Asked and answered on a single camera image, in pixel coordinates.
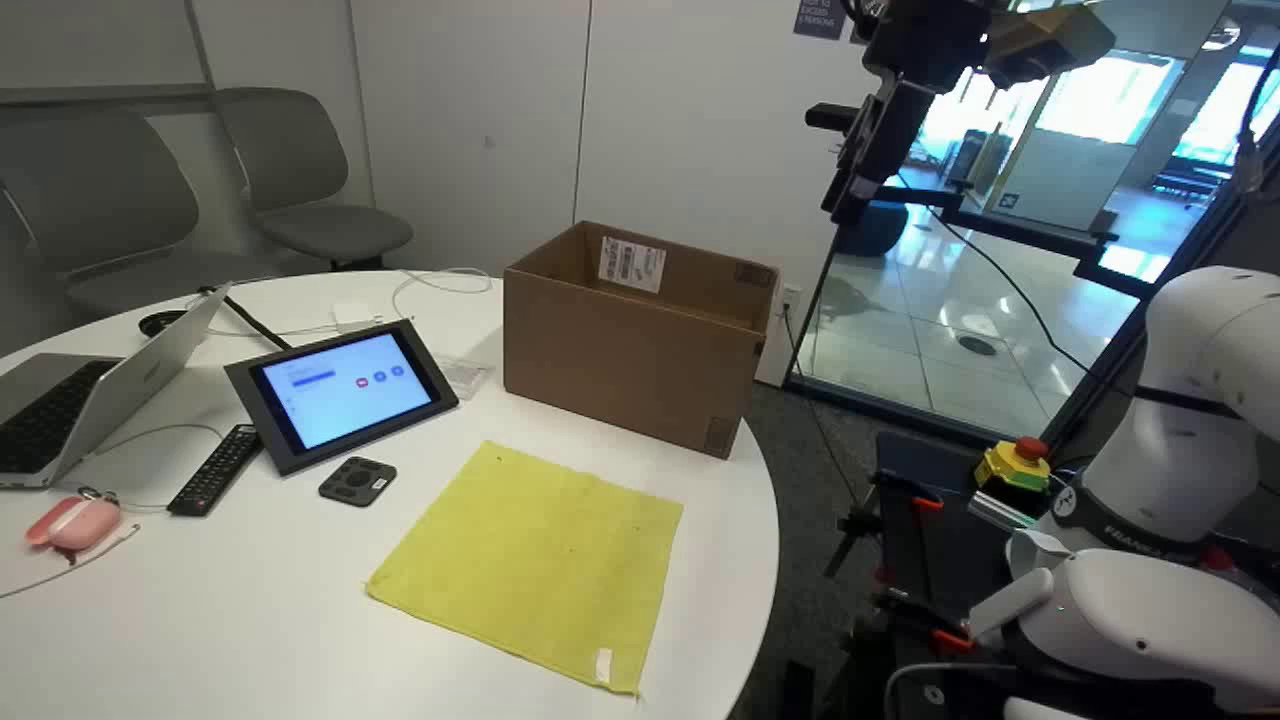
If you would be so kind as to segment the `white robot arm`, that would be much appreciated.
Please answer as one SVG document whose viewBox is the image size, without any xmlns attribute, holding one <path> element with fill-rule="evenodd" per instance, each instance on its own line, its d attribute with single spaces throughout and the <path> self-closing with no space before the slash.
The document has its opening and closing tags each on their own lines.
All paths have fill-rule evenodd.
<svg viewBox="0 0 1280 720">
<path fill-rule="evenodd" d="M 1219 712 L 1280 704 L 1280 616 L 1238 582 L 1190 569 L 1261 488 L 1280 436 L 1280 276 L 1205 264 L 1144 313 L 1144 361 L 1116 431 L 1052 510 L 1004 541 L 1008 585 L 966 608 L 991 643 L 1097 679 L 1190 685 Z"/>
</svg>

